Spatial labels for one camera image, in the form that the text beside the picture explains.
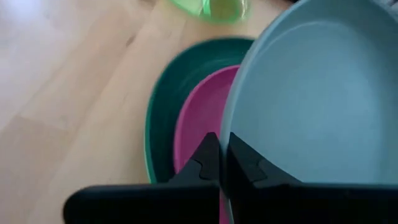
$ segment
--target wooden surface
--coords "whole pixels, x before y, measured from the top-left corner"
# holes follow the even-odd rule
[[[146,183],[147,100],[167,62],[256,37],[288,6],[252,0],[247,21],[216,26],[166,0],[0,0],[0,223],[62,223],[84,186]]]

